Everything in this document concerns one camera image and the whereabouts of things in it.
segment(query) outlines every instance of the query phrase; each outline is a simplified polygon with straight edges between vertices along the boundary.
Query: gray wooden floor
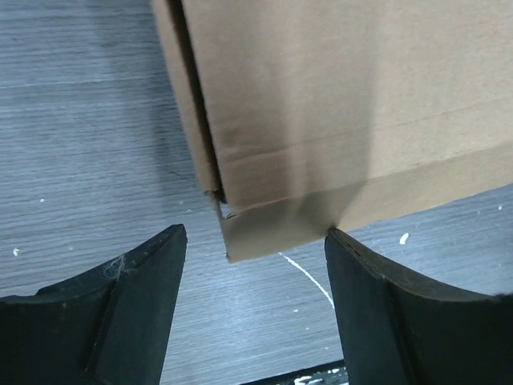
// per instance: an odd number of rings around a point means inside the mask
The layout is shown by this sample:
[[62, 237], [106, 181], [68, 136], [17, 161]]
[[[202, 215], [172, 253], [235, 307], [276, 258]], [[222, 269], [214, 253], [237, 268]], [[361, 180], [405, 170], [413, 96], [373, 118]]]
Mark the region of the gray wooden floor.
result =
[[[297, 267], [226, 262], [148, 1], [1, 1], [0, 295], [32, 294], [172, 223], [189, 246], [162, 384], [238, 384], [341, 358], [331, 305]], [[513, 185], [353, 235], [440, 281], [513, 290]], [[285, 255], [329, 290], [322, 243]]]

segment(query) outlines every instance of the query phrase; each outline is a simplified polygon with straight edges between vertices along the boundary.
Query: brown cardboard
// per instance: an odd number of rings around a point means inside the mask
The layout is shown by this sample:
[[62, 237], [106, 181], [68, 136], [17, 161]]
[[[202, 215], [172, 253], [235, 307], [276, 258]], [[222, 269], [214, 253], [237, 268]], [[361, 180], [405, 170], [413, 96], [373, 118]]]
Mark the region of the brown cardboard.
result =
[[232, 261], [513, 182], [508, 2], [152, 2]]

